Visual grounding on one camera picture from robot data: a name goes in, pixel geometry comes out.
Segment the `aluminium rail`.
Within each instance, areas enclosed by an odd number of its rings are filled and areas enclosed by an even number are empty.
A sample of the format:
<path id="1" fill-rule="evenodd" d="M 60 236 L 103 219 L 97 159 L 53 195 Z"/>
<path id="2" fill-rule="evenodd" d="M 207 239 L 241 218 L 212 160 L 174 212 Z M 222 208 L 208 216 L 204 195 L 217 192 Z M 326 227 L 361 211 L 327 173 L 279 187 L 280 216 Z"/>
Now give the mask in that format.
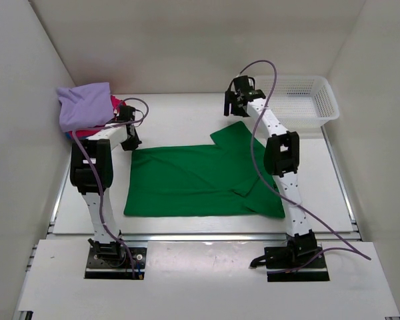
<path id="1" fill-rule="evenodd" d="M 324 129 L 301 136 L 299 188 L 303 204 L 349 241 L 361 236 Z M 123 207 L 129 189 L 131 154 L 113 151 L 117 176 L 111 188 L 116 223 L 130 241 L 261 241 L 283 240 L 282 220 L 262 216 L 236 217 L 126 217 Z M 47 238 L 87 239 L 93 234 L 87 205 L 68 179 L 61 184 Z"/>

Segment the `green t shirt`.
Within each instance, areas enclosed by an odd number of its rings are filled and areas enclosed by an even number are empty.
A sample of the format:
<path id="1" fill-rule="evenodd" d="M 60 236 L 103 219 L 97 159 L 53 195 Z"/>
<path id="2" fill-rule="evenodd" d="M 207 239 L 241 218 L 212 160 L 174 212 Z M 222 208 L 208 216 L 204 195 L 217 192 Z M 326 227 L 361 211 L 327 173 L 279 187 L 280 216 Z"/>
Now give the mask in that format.
<path id="1" fill-rule="evenodd" d="M 136 150 L 131 158 L 126 217 L 285 216 L 263 183 L 265 147 L 239 121 L 210 135 L 212 144 Z"/>

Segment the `white plastic basket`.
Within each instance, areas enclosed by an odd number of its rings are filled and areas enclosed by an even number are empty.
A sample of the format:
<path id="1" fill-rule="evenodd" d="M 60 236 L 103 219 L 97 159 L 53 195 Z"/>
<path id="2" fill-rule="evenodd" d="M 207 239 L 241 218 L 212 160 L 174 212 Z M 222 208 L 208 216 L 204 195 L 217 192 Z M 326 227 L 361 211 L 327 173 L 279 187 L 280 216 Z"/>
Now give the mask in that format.
<path id="1" fill-rule="evenodd" d="M 339 117 L 330 84 L 316 75 L 278 76 L 269 107 L 289 130 L 315 130 Z"/>

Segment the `folded lilac t shirt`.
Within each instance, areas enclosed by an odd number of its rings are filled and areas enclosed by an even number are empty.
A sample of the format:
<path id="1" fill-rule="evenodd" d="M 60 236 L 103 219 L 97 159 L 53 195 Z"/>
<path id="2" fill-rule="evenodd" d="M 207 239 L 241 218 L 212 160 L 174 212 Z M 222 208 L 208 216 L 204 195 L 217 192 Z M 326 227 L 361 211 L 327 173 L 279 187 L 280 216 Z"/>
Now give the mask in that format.
<path id="1" fill-rule="evenodd" d="M 58 87 L 56 92 L 61 104 L 59 125 L 64 133 L 101 126 L 114 117 L 108 82 Z"/>

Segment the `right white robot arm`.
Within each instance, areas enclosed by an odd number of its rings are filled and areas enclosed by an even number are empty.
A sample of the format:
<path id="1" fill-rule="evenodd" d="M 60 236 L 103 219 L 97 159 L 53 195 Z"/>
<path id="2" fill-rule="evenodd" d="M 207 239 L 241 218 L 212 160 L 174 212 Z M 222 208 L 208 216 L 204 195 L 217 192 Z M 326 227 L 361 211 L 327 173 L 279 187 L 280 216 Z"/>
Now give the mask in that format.
<path id="1" fill-rule="evenodd" d="M 282 199 L 287 224 L 285 258 L 288 264 L 300 267 L 317 248 L 317 240 L 302 205 L 298 184 L 299 135 L 289 131 L 265 105 L 265 94 L 255 88 L 255 81 L 246 75 L 234 78 L 225 92 L 224 115 L 252 117 L 255 127 L 268 134 L 263 165 L 272 176 Z"/>

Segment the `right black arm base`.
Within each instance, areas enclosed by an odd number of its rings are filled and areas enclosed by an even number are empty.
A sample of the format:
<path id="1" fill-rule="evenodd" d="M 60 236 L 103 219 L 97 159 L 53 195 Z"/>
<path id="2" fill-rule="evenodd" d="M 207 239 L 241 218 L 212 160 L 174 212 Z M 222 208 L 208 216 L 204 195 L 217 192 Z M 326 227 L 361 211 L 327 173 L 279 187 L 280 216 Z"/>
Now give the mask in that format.
<path id="1" fill-rule="evenodd" d="M 288 235 L 286 245 L 265 247 L 264 254 L 254 258 L 249 267 L 265 267 L 269 283 L 326 282 L 330 276 L 322 250 L 312 231 Z"/>

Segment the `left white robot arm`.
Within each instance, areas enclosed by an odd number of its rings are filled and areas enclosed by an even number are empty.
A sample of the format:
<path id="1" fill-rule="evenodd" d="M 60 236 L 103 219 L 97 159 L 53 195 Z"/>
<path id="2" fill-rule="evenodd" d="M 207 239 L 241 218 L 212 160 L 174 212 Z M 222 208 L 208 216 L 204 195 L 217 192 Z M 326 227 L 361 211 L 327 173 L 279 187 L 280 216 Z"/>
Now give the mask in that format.
<path id="1" fill-rule="evenodd" d="M 112 151 L 120 146 L 125 151 L 134 151 L 141 144 L 136 124 L 146 116 L 136 118 L 136 108 L 124 102 L 117 107 L 112 120 L 102 126 L 86 128 L 88 134 L 78 136 L 80 129 L 72 130 L 70 182 L 81 194 L 93 226 L 91 246 L 110 265 L 124 262 L 126 248 L 117 227 L 111 206 L 109 189 L 113 183 Z"/>

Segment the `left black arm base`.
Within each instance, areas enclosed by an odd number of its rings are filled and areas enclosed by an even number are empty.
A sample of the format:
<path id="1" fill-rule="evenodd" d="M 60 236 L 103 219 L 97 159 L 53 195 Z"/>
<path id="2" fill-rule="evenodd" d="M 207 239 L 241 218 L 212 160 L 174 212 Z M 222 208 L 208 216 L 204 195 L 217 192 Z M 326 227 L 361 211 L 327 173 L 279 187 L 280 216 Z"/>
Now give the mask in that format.
<path id="1" fill-rule="evenodd" d="M 144 280 L 146 247 L 130 247 L 134 265 L 120 243 L 100 243 L 89 239 L 85 279 Z"/>

